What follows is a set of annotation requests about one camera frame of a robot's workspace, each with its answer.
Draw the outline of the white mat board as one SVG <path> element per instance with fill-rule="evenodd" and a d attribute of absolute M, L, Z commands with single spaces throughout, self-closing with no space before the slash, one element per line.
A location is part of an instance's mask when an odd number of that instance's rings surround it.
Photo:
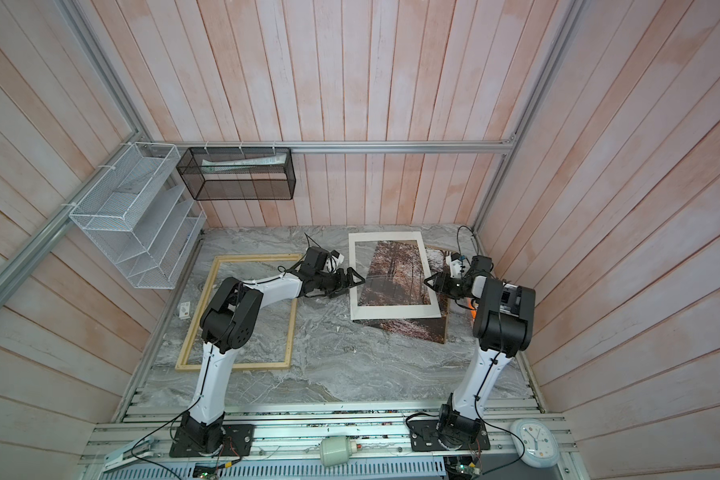
<path fill-rule="evenodd" d="M 349 265 L 365 278 L 350 290 L 353 321 L 430 319 L 441 316 L 419 231 L 351 233 Z"/>

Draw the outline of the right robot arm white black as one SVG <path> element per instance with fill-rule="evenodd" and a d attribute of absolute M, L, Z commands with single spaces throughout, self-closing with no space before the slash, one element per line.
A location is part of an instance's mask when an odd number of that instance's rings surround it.
<path fill-rule="evenodd" d="M 441 407 L 438 433 L 465 435 L 472 442 L 480 434 L 485 402 L 502 370 L 531 343 L 536 292 L 494 277 L 487 256 L 468 260 L 451 254 L 446 264 L 447 269 L 428 277 L 425 285 L 451 300 L 470 302 L 476 349 L 463 381 Z"/>

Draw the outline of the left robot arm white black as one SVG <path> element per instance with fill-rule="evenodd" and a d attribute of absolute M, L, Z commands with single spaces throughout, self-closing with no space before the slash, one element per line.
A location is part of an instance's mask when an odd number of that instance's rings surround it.
<path fill-rule="evenodd" d="M 335 298 L 365 283 L 342 262 L 343 256 L 335 250 L 310 247 L 294 265 L 273 277 L 228 277 L 221 282 L 200 319 L 203 360 L 193 400 L 182 415 L 183 429 L 208 429 L 223 422 L 233 366 L 263 308 L 298 298 Z"/>

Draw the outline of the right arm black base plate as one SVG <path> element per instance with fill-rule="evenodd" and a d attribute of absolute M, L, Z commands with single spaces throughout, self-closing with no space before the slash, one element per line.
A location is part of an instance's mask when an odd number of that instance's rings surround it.
<path fill-rule="evenodd" d="M 441 424 L 434 418 L 414 418 L 406 421 L 411 448 L 415 452 L 484 451 L 491 448 L 485 425 L 479 420 L 461 420 L 456 425 Z"/>

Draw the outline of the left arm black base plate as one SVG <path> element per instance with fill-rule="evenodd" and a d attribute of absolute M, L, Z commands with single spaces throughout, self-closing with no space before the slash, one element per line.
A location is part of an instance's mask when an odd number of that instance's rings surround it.
<path fill-rule="evenodd" d="M 182 425 L 175 432 L 169 457 L 245 457 L 251 451 L 254 429 L 252 424 Z"/>

